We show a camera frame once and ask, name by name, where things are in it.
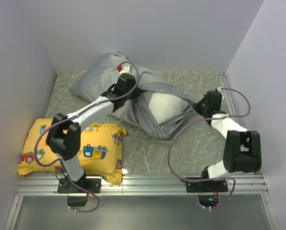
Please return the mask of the grey pillowcase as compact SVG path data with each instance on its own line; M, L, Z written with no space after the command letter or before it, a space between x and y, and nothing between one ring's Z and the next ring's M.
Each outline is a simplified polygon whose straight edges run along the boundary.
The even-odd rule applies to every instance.
M195 102L148 68L120 70L125 61L126 56L119 52L103 55L69 92L93 102L108 90L115 97L132 91L132 98L123 99L124 105L112 115L154 138L169 139L193 112Z

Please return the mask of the white pillow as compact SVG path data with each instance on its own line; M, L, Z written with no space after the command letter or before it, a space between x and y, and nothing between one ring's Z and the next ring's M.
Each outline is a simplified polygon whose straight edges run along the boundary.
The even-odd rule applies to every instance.
M192 111L186 99L160 92L151 93L148 108L158 124Z

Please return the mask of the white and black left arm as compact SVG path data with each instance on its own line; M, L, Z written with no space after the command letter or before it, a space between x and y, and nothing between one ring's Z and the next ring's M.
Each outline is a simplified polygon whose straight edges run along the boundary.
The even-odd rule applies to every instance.
M55 115L48 128L46 144L60 161L69 187L75 193L87 192L86 173L80 165L81 133L93 121L111 114L125 105L126 101L139 96L140 77L129 73L119 74L116 84L111 85L94 102L68 115Z

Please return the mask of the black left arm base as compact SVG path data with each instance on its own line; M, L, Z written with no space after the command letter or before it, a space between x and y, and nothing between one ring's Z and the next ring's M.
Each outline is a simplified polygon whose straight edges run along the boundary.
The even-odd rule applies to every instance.
M67 178L61 178L57 187L57 193L68 195L67 205L69 207L84 207L87 204L90 194L82 189L98 194L101 188L101 179L85 178L81 182L74 182L74 184Z

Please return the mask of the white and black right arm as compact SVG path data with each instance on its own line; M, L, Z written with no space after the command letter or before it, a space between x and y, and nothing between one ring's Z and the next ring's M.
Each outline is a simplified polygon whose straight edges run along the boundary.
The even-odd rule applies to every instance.
M200 185L205 191L217 186L217 179L230 173L255 173L262 167L261 137L259 132L250 131L221 110L221 88L208 91L194 105L194 110L225 138L223 159L207 166L201 173Z

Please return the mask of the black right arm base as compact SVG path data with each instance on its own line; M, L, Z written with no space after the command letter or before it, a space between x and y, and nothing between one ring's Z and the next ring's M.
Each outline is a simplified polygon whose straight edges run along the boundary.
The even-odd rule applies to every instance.
M185 182L187 193L199 193L198 203L202 208L212 209L219 205L219 193L227 192L225 180L205 182Z

